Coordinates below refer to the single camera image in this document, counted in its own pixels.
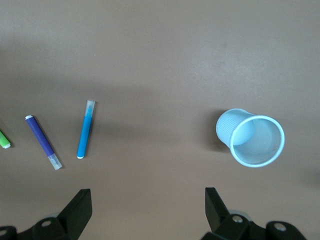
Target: marker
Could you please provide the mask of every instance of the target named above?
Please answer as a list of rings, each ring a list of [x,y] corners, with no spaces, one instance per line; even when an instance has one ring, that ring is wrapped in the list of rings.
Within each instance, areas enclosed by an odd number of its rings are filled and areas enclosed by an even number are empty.
[[[86,102],[86,108],[85,108],[85,113],[84,113],[84,119],[83,119],[83,124],[82,124],[78,152],[76,154],[78,159],[83,159],[86,154],[86,148],[87,148],[89,131],[90,131],[94,108],[95,108],[95,101],[88,100]]]
[[[1,131],[0,131],[0,145],[4,149],[8,149],[11,147],[9,140],[6,138],[6,136]]]
[[[41,147],[43,148],[45,154],[47,155],[54,169],[58,170],[59,168],[61,168],[62,167],[61,163],[59,162],[54,150],[50,146],[50,143],[47,140],[46,136],[42,132],[35,117],[28,115],[25,117],[25,120],[28,123],[29,127],[31,128],[32,132],[34,133],[36,139],[38,139]]]

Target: blue marker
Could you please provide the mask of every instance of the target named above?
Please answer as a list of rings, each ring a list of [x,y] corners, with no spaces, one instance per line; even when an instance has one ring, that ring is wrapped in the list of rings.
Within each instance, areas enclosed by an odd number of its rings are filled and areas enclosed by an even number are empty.
[[[37,123],[37,120],[34,116],[28,115],[25,117],[26,122],[28,123],[29,127],[31,128],[32,132],[34,133],[36,139],[38,139],[41,147],[43,148],[45,154],[49,158],[52,166],[55,170],[58,170],[62,167],[61,163],[59,162],[54,150],[50,146],[46,136],[42,132],[40,126]]]
[[[84,113],[84,119],[83,119],[83,124],[82,124],[82,131],[81,131],[81,136],[80,136],[80,141],[79,141],[79,146],[78,146],[78,152],[76,154],[78,159],[83,159],[86,154],[86,148],[87,148],[89,131],[90,131],[94,108],[95,108],[95,101],[88,100],[86,102],[86,108],[85,108],[85,113]]]

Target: mesh pencil cup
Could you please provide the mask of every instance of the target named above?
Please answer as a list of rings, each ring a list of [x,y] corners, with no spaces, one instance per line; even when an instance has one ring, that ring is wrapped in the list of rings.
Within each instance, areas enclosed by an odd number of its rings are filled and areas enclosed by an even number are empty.
[[[284,130],[276,120],[240,108],[230,109],[219,117],[216,134],[232,156],[250,168],[272,163],[285,146]]]

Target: green marker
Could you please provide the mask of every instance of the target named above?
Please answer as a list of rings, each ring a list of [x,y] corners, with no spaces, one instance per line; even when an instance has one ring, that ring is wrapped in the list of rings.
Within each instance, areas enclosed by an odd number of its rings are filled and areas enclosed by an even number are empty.
[[[4,149],[8,149],[11,146],[9,140],[6,138],[6,136],[1,131],[0,131],[0,145]]]

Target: plastic cup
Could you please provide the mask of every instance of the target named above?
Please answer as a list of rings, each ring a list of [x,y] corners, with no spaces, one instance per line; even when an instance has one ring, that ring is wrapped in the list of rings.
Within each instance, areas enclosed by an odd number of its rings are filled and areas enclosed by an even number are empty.
[[[276,120],[240,108],[230,109],[219,117],[216,134],[233,157],[250,168],[272,163],[285,146],[284,130]]]

